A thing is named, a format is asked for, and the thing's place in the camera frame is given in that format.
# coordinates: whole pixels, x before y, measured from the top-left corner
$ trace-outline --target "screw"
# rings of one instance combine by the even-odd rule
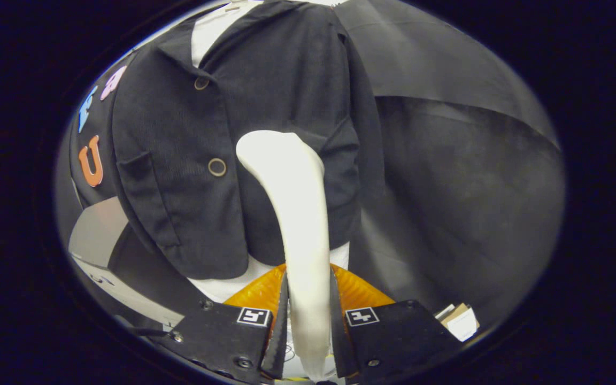
[[[237,358],[237,365],[242,368],[248,369],[253,366],[253,363],[247,358],[239,357]]]
[[[232,378],[234,380],[234,376],[227,373],[226,371],[215,371],[217,374],[222,375],[222,377]]]
[[[204,301],[201,301],[201,309],[210,310],[211,307],[213,307],[213,303],[210,302],[209,300],[206,299]]]

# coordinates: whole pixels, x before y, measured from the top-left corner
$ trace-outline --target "black jacket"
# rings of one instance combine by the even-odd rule
[[[100,80],[89,110],[87,125],[101,119],[93,114],[108,117],[103,143],[115,158],[104,167],[117,168],[107,175],[135,232],[189,278],[237,277],[248,253],[283,263],[270,200],[235,155],[241,136],[273,129],[295,132],[318,152],[330,247],[349,241],[359,199],[383,190],[383,153],[369,81],[336,15],[312,3],[257,5],[199,68],[191,65],[195,21],[114,66],[127,64],[117,90],[99,102]],[[110,111],[93,112],[105,102]],[[222,176],[210,172],[215,158],[227,166]]]

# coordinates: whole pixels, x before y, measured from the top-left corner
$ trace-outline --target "gray surface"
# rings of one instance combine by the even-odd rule
[[[125,225],[127,217],[117,197],[91,205],[80,214],[68,251],[86,263],[106,268]]]
[[[437,17],[397,0],[335,8],[369,75],[374,95],[471,105],[514,117],[557,138],[538,99],[487,47]]]

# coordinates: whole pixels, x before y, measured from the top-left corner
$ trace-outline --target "black fabric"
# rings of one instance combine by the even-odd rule
[[[377,104],[387,184],[417,234],[409,245],[396,242],[396,258],[449,299],[471,304],[482,325],[498,322],[531,290],[555,247],[565,205],[562,153],[498,112],[404,97]]]
[[[376,97],[470,105],[521,120],[558,146],[529,87],[487,47],[399,0],[357,0],[334,8],[349,32]]]
[[[270,200],[235,155],[241,136],[273,129],[296,133],[320,155],[330,248],[349,241],[360,196],[383,188],[383,153],[369,80],[335,14],[311,3],[257,5],[200,68],[191,65],[195,20],[140,48],[115,91],[118,197],[144,228],[135,232],[189,278],[237,277],[248,253],[283,263]],[[194,87],[199,76],[210,81],[203,90]],[[212,158],[227,165],[222,177],[208,170]]]
[[[115,174],[117,170],[114,166],[113,155],[113,138],[111,132],[111,116],[113,114],[113,102],[117,91],[113,91],[101,100],[101,93],[103,92],[106,83],[113,76],[113,74],[123,66],[129,66],[130,62],[134,59],[134,55],[128,55],[121,59],[117,63],[113,64],[103,75],[101,75],[95,83],[93,83],[87,90],[85,97],[89,97],[91,91],[96,87],[94,94],[92,95],[92,102],[88,110],[87,120],[82,126],[82,130],[79,130],[79,112],[82,105],[75,111],[71,118],[68,130],[70,133],[70,151],[67,153],[69,156],[69,163],[71,168],[71,177],[75,182],[76,189],[81,201],[87,205],[97,204],[103,200],[109,199],[116,195],[115,185],[113,181],[117,177]],[[98,152],[101,159],[101,166],[103,169],[103,180],[95,187],[90,186],[82,173],[82,167],[79,161],[79,153],[83,147],[89,145],[90,139],[94,136],[98,136]],[[94,158],[92,150],[88,149],[87,153],[88,163],[90,164],[90,170],[95,171],[96,166],[94,164]]]

